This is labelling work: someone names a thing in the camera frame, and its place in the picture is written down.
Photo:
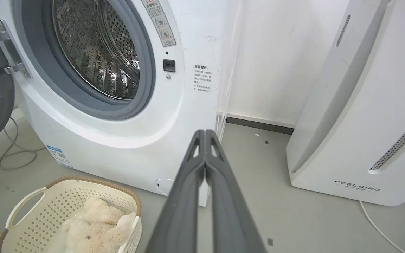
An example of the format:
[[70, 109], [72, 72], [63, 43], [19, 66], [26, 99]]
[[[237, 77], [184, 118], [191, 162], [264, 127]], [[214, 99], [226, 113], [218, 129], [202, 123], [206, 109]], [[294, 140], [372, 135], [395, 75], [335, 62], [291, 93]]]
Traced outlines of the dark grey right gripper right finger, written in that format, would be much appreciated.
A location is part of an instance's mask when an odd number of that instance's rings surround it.
[[205, 178], [212, 188], [214, 252], [265, 253], [249, 207], [213, 130], [205, 131], [205, 167]]

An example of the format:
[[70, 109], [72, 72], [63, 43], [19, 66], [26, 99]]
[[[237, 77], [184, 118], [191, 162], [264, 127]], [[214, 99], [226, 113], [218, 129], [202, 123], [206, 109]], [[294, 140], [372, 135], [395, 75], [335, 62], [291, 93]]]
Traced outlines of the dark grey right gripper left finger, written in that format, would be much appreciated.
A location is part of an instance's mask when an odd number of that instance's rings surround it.
[[146, 248], [147, 253], [195, 253], [199, 189], [205, 179], [205, 131], [197, 130]]

